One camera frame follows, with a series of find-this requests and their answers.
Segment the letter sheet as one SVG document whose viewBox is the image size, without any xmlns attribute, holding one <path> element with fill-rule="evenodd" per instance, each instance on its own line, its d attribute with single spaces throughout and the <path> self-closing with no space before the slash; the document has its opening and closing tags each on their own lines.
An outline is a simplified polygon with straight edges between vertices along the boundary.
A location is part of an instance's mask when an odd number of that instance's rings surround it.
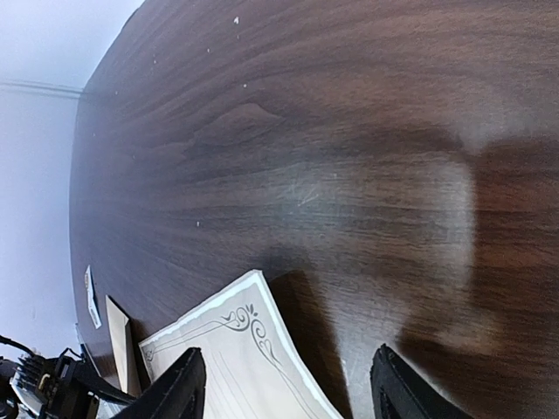
<svg viewBox="0 0 559 419">
<path fill-rule="evenodd" d="M 139 345 L 150 380 L 190 347 L 206 369 L 206 418 L 337 418 L 299 356 L 262 271 L 251 270 Z"/>
</svg>

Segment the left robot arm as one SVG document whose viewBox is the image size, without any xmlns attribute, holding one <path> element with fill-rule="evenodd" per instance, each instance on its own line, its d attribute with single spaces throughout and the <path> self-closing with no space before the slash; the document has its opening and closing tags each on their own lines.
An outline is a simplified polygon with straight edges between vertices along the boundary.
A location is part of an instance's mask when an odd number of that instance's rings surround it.
<svg viewBox="0 0 559 419">
<path fill-rule="evenodd" d="M 17 361 L 1 359 L 1 417 L 95 418 L 100 401 L 122 406 L 136 398 L 97 374 L 86 354 L 65 349 L 57 358 L 45 358 L 6 337 L 3 345 L 23 352 Z"/>
</svg>

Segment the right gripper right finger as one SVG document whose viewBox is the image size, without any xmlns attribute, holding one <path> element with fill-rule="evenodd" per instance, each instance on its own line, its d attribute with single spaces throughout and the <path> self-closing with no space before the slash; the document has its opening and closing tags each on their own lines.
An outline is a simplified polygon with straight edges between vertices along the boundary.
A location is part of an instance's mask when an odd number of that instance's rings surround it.
<svg viewBox="0 0 559 419">
<path fill-rule="evenodd" d="M 370 383 L 375 418 L 471 418 L 440 395 L 386 344 L 374 354 Z"/>
</svg>

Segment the brown paper envelope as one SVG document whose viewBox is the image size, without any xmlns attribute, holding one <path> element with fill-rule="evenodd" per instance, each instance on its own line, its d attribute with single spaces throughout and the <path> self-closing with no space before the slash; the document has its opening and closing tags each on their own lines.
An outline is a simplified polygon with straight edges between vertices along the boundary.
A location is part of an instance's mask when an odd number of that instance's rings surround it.
<svg viewBox="0 0 559 419">
<path fill-rule="evenodd" d="M 107 321 L 114 362 L 121 391 L 132 396 L 141 395 L 141 384 L 135 361 L 135 343 L 130 318 L 106 296 Z"/>
</svg>

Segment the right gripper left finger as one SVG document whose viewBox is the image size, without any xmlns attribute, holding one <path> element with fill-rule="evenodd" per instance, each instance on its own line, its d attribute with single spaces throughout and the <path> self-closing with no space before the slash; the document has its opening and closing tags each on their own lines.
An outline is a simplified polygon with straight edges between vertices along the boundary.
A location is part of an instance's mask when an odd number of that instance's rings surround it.
<svg viewBox="0 0 559 419">
<path fill-rule="evenodd" d="M 117 419 L 202 419 L 204 417 L 206 367 L 202 350 L 187 349 Z"/>
</svg>

